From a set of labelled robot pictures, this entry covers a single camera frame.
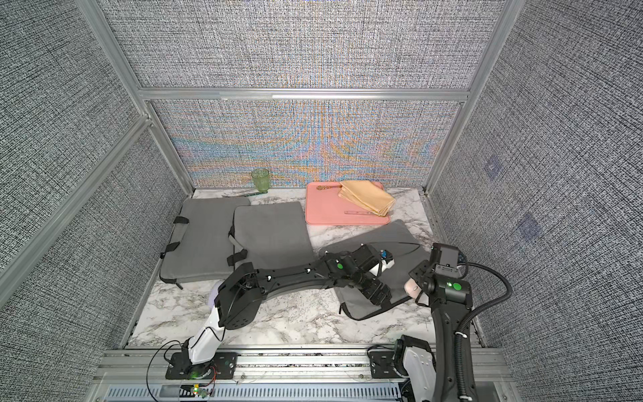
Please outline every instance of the gray cushion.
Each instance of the gray cushion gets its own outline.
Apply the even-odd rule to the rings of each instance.
[[[180,216],[190,222],[174,225],[170,244],[180,243],[166,252],[161,279],[185,283],[227,278],[232,272],[226,259],[233,250],[228,240],[233,214],[238,206],[249,204],[245,197],[185,200]]]
[[[390,305],[374,306],[357,289],[335,288],[337,297],[342,303],[342,310],[352,319],[370,318],[409,299],[404,291],[404,284],[410,279],[408,272],[423,260],[429,259],[430,254],[422,247],[397,242],[418,243],[402,221],[391,222],[371,232],[334,243],[320,250],[321,257],[326,250],[329,252],[354,251],[362,243],[370,243],[377,249],[386,249],[393,254],[395,264],[382,272],[379,278],[391,288]]]
[[[299,202],[240,206],[235,211],[235,252],[248,256],[255,269],[288,268],[315,260]]]

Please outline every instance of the colorful patterned backdrop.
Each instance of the colorful patterned backdrop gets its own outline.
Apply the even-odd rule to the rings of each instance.
[[[159,100],[153,106],[197,187],[374,179],[423,186],[458,102]]]

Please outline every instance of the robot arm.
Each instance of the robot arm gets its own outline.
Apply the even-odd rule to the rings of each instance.
[[[478,401],[469,341],[471,319],[507,300],[512,293],[503,276],[472,263],[493,273],[507,286],[506,294],[472,310],[471,286],[460,278],[458,255],[458,248],[435,243],[430,259],[409,272],[412,278],[409,285],[414,282],[419,288],[419,294],[413,294],[416,303],[426,299],[420,305],[431,308],[436,332],[435,354],[426,341],[409,336],[397,341],[395,366],[398,372],[409,376],[417,401]],[[243,264],[219,286],[210,317],[197,336],[183,344],[181,353],[172,356],[170,364],[181,375],[191,373],[193,378],[207,375],[225,329],[250,324],[263,300],[286,293],[352,286],[378,306],[390,300],[391,293],[377,277],[393,263],[389,252],[377,251],[366,244],[352,253],[327,253],[311,264],[282,270],[256,270],[252,263]]]
[[[207,321],[183,343],[181,354],[173,356],[171,364],[181,375],[206,375],[225,330],[250,324],[262,301],[287,293],[351,286],[379,306],[391,299],[391,291],[377,277],[393,264],[389,251],[378,251],[369,244],[353,252],[326,253],[310,264],[279,270],[256,270],[251,262],[242,264],[219,286]]]

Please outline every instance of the red wire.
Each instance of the red wire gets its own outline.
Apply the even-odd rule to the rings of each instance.
[[[212,369],[212,372],[214,373],[214,377],[210,380],[210,382],[206,385],[208,387],[210,384],[214,384],[214,380],[217,379],[217,369],[214,366],[210,366]]]

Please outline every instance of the gray textured wall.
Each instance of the gray textured wall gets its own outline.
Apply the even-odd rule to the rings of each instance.
[[[73,0],[0,15],[2,272],[138,113]]]
[[[503,0],[99,0],[141,85],[467,88]]]
[[[0,310],[0,400],[80,401],[125,334],[185,194],[148,132]]]
[[[528,1],[433,194],[527,401],[643,400],[641,21]]]

